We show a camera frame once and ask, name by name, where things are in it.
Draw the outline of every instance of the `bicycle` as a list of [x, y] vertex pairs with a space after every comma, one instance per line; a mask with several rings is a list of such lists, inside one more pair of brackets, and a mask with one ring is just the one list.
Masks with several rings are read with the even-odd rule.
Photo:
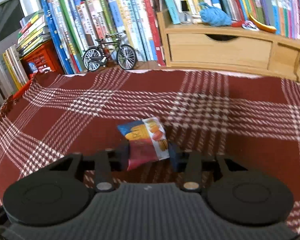
[[[104, 39], [96, 39], [97, 45], [89, 46], [82, 55], [84, 66], [88, 71], [96, 71], [100, 66], [106, 66], [109, 57], [117, 51], [117, 63], [124, 70], [131, 70], [137, 63], [137, 54], [133, 47], [128, 44], [121, 44], [121, 38], [125, 31], [114, 34], [106, 34], [106, 38], [115, 37], [115, 41], [105, 42]], [[115, 47], [110, 53], [105, 53], [102, 45], [114, 44]]]

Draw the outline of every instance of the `bicycle wheel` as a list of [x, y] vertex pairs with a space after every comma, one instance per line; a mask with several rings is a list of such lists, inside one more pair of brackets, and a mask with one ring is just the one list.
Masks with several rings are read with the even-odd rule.
[[85, 54], [83, 55], [83, 63], [86, 69], [88, 71], [96, 71], [99, 67], [100, 64], [94, 63], [94, 62], [89, 62], [91, 57], [101, 57], [101, 52], [99, 49], [88, 49]]
[[137, 63], [137, 55], [133, 47], [124, 44], [117, 53], [117, 62], [124, 70], [131, 70]]

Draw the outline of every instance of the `snack packet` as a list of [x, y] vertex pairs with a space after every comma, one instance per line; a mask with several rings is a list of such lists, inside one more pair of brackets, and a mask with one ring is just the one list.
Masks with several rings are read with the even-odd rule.
[[118, 129], [130, 144], [128, 171], [169, 158], [165, 131], [156, 117], [118, 125]]

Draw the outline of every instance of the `black bottle cap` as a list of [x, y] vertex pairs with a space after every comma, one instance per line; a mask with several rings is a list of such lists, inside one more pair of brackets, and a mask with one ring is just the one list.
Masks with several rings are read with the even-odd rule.
[[183, 12], [188, 12], [189, 9], [188, 9], [188, 4], [187, 4], [187, 1], [186, 0], [182, 0], [180, 1], [181, 2], [181, 10]]

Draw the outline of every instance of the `wooden desk organizer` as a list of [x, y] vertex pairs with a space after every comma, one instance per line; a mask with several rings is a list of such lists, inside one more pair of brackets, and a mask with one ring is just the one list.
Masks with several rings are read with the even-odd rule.
[[235, 71], [300, 81], [300, 40], [240, 27], [174, 25], [167, 9], [157, 17], [168, 67]]

